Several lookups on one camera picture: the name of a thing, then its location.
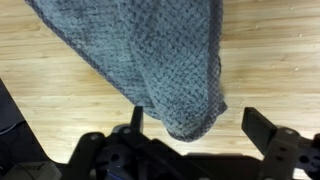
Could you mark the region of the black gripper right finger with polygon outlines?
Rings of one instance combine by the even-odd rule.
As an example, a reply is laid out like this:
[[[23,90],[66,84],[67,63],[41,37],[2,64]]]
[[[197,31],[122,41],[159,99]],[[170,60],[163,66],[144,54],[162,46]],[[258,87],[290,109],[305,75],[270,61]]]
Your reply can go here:
[[[300,135],[277,127],[253,107],[244,109],[242,130],[264,156],[258,180],[292,180]]]

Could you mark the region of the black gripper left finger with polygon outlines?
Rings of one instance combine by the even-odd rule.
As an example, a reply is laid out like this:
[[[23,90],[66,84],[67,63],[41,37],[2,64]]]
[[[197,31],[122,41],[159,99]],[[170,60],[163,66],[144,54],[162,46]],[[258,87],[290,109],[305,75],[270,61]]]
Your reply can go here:
[[[135,132],[143,132],[143,107],[135,106],[130,121],[130,129]]]

